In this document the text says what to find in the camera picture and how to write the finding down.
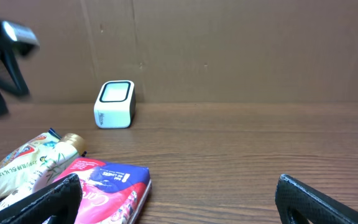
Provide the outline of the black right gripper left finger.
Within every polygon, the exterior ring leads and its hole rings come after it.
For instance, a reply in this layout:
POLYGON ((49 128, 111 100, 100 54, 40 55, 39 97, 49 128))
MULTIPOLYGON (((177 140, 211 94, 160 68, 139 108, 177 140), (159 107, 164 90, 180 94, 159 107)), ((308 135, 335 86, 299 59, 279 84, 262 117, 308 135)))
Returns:
POLYGON ((80 179, 69 174, 0 211, 0 224, 74 223, 83 193, 80 179))

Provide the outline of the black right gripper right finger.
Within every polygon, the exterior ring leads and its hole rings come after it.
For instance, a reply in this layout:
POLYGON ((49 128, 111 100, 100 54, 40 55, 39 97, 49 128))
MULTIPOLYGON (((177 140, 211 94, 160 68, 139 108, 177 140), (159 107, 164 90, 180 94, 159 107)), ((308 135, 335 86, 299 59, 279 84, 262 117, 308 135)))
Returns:
POLYGON ((358 211, 287 174, 279 177, 275 204, 282 223, 358 223, 358 211))

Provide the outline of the white floral tube gold cap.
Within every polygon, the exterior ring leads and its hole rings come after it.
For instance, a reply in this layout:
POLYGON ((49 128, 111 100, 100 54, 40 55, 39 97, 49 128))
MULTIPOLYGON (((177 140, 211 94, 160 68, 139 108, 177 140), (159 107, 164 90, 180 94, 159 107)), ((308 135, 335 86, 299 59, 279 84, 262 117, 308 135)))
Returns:
POLYGON ((51 184, 75 159, 85 152, 85 140, 73 133, 62 137, 54 148, 40 158, 26 182, 0 199, 0 211, 51 184))

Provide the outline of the red purple pad package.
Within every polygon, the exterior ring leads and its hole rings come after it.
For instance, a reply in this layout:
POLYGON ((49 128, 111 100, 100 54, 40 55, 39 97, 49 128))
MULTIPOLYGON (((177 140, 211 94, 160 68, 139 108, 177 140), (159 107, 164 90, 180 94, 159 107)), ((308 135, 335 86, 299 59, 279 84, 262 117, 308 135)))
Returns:
POLYGON ((55 180, 69 174, 82 188, 75 223, 134 223, 152 188, 148 167, 81 157, 55 180))

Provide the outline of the yellow snack bag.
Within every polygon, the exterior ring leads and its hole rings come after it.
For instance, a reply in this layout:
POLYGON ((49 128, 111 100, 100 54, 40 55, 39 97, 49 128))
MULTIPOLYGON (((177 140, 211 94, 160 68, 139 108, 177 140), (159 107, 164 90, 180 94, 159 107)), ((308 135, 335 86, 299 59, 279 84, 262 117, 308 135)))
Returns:
POLYGON ((40 158, 46 156, 60 139, 55 130, 49 129, 8 154, 0 162, 0 199, 26 182, 40 158))

